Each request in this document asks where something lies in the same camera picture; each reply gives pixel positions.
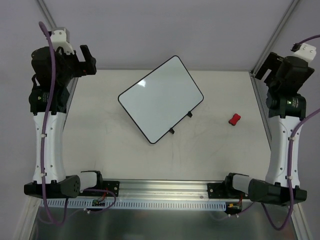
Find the red whiteboard eraser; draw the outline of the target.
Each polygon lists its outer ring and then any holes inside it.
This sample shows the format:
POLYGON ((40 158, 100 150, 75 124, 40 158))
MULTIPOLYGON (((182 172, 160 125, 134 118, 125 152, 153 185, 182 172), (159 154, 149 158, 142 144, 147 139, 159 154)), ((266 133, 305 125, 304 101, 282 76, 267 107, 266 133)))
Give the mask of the red whiteboard eraser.
POLYGON ((235 113, 232 118, 228 121, 228 123, 232 126, 236 126, 238 121, 241 119, 241 116, 235 113))

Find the white whiteboard black frame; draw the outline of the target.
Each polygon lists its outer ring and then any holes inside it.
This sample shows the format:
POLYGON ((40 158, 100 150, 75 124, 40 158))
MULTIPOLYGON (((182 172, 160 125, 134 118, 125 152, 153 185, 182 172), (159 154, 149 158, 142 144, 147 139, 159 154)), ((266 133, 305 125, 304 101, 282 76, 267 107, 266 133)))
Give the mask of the white whiteboard black frame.
POLYGON ((117 97, 146 140, 154 145, 203 100, 204 95, 177 55, 142 77, 117 97))

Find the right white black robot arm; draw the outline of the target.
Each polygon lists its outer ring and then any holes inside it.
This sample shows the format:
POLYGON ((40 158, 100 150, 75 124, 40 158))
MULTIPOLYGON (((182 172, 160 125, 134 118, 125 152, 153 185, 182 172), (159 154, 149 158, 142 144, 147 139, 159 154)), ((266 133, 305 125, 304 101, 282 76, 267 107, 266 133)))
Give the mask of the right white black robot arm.
POLYGON ((289 206, 306 200, 300 188, 298 151, 300 128, 306 120, 306 99, 298 93, 314 73, 309 66, 316 51, 296 50, 281 57, 271 52, 255 78, 268 87, 266 105, 271 130, 270 162, 264 180, 230 173, 223 184, 228 198, 245 194, 257 203, 289 206))

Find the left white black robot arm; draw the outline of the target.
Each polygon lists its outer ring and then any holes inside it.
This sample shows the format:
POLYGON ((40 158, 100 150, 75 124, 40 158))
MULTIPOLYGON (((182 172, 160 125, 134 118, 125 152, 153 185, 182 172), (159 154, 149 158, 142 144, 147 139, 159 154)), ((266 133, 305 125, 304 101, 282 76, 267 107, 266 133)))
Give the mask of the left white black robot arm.
POLYGON ((63 163, 63 130, 69 109, 68 85, 74 78, 95 75, 96 59, 87 45, 80 46, 84 61, 76 52, 48 46, 31 54, 35 74, 28 101, 36 129, 36 164, 32 181, 24 194, 36 198, 76 198, 87 189, 98 196, 104 191, 102 175, 96 170, 66 175, 63 163))

